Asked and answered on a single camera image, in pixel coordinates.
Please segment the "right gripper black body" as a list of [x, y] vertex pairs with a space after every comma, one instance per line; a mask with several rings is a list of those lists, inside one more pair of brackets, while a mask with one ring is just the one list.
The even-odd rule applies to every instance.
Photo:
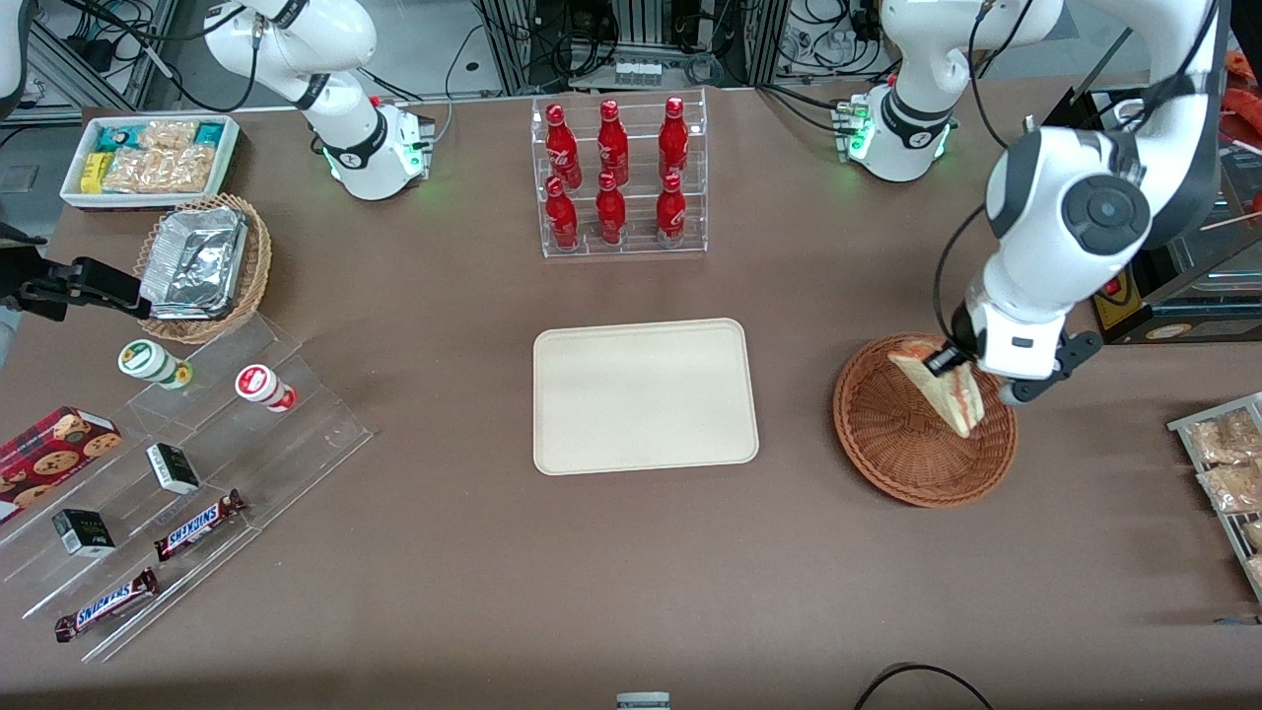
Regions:
[[1, 298], [13, 311], [33, 311], [47, 320], [64, 320], [69, 298], [69, 265], [45, 259], [48, 240], [1, 224]]

